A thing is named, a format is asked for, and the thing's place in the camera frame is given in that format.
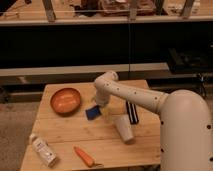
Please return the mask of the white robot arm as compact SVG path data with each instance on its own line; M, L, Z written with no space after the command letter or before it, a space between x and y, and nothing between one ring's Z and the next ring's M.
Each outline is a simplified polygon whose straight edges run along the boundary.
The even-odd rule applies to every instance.
M213 115L199 94L127 86L114 71L97 77L94 86L100 106L114 95L159 116L161 171L213 171Z

